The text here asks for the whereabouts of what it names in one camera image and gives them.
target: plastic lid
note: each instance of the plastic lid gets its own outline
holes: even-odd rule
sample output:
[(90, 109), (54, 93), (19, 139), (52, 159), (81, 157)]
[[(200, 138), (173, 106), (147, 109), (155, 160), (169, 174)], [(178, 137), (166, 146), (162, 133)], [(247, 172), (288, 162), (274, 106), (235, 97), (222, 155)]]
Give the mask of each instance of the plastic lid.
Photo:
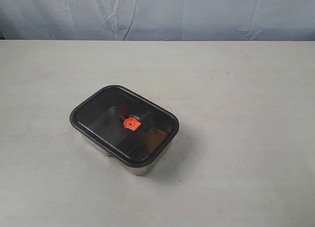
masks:
[(121, 86), (108, 86), (70, 115), (72, 125), (129, 166), (152, 162), (176, 135), (174, 115)]

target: food container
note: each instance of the food container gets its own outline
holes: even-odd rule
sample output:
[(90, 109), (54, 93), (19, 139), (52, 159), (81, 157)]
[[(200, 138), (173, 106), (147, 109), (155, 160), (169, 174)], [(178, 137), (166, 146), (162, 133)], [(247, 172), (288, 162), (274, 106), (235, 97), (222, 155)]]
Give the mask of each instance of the food container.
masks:
[(70, 122), (130, 172), (149, 172), (179, 129), (177, 118), (122, 86), (107, 86), (78, 105)]

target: white table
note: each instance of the white table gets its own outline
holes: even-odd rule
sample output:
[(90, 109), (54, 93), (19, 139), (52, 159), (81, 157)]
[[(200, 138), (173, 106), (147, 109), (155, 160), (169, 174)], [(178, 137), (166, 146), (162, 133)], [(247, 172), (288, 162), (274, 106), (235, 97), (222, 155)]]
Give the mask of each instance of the white table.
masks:
[[(123, 85), (174, 113), (145, 177), (69, 122)], [(0, 226), (315, 226), (315, 42), (0, 41)]]

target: orange vent button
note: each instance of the orange vent button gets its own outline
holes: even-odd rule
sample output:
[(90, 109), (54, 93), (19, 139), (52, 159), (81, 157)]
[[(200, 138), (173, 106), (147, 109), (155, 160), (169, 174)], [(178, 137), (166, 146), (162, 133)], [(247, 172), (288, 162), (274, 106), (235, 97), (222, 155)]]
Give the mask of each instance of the orange vent button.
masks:
[(140, 125), (141, 123), (137, 121), (134, 117), (129, 117), (124, 121), (124, 127), (132, 131), (136, 131), (136, 129), (139, 128)]

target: lid rim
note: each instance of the lid rim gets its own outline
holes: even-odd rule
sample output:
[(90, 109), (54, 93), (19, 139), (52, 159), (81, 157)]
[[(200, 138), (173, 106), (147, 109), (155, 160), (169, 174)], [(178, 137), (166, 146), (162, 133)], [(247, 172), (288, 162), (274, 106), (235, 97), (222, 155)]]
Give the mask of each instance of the lid rim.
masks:
[[(78, 111), (78, 109), (80, 109), (83, 105), (85, 105), (87, 102), (89, 102), (92, 98), (96, 97), (98, 94), (102, 93), (103, 91), (109, 89), (109, 88), (119, 88), (121, 90), (124, 90), (125, 92), (137, 97), (138, 99), (142, 100), (143, 102), (155, 107), (156, 109), (159, 109), (160, 111), (162, 111), (163, 113), (167, 114), (173, 121), (174, 123), (174, 128), (173, 130), (170, 132), (170, 134), (165, 138), (165, 140), (163, 142), (161, 142), (161, 144), (156, 148), (156, 150), (154, 152), (152, 152), (147, 158), (145, 158), (143, 161), (140, 162), (133, 162), (129, 159), (126, 159), (124, 156), (122, 156), (121, 154), (117, 153), (113, 148), (114, 146), (112, 146), (113, 148), (111, 148), (111, 145), (109, 143), (104, 143), (103, 141), (101, 141), (100, 139), (98, 139), (97, 137), (94, 137), (92, 135), (90, 135), (89, 133), (91, 133), (90, 131), (88, 131), (86, 128), (84, 128), (82, 125), (80, 125), (77, 120), (76, 120), (76, 112)], [(77, 107), (75, 107), (71, 114), (70, 114), (70, 123), (71, 125), (77, 129), (79, 132), (81, 132), (84, 136), (86, 136), (89, 140), (91, 140), (92, 142), (94, 142), (96, 145), (98, 145), (99, 147), (101, 147), (103, 150), (105, 150), (106, 152), (110, 153), (111, 155), (113, 155), (115, 158), (117, 158), (119, 161), (121, 161), (122, 163), (124, 163), (125, 165), (129, 166), (129, 167), (143, 167), (146, 165), (149, 165), (150, 163), (152, 163), (158, 156), (159, 154), (167, 147), (167, 145), (170, 143), (170, 141), (174, 138), (174, 136), (177, 134), (178, 130), (179, 130), (179, 122), (178, 119), (176, 118), (175, 115), (173, 115), (172, 113), (170, 113), (169, 111), (163, 109), (162, 107), (154, 104), (153, 102), (145, 99), (144, 97), (134, 93), (133, 91), (120, 86), (120, 85), (109, 85), (106, 86), (104, 88), (101, 88), (100, 90), (98, 90), (96, 93), (94, 93), (93, 95), (91, 95), (90, 97), (88, 97), (86, 100), (84, 100), (81, 104), (79, 104)]]

